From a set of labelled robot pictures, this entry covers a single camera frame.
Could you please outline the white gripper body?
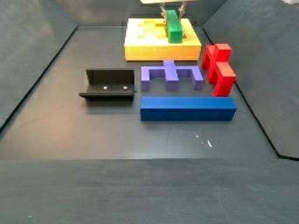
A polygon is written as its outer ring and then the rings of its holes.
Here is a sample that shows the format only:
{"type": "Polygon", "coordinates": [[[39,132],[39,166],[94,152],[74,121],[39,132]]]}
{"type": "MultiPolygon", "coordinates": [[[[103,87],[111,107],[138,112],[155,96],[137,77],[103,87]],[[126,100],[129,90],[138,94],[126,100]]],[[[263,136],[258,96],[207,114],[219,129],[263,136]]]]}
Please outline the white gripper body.
{"type": "Polygon", "coordinates": [[[177,2],[190,2],[195,0],[141,0],[143,4],[162,4],[162,3],[177,3],[177,2]]]}

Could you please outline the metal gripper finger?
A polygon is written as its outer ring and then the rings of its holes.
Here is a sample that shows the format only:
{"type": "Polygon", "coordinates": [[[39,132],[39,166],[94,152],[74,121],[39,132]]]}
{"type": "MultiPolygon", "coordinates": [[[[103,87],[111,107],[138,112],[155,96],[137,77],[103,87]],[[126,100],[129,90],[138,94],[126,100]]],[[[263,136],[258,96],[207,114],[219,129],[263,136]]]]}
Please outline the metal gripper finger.
{"type": "Polygon", "coordinates": [[[165,19],[167,19],[167,10],[165,8],[165,3],[159,3],[159,6],[161,6],[161,10],[162,10],[162,16],[165,19]]]}
{"type": "Polygon", "coordinates": [[[185,12],[186,12],[186,7],[187,7],[187,1],[182,2],[182,6],[179,8],[179,18],[183,18],[185,12]]]}

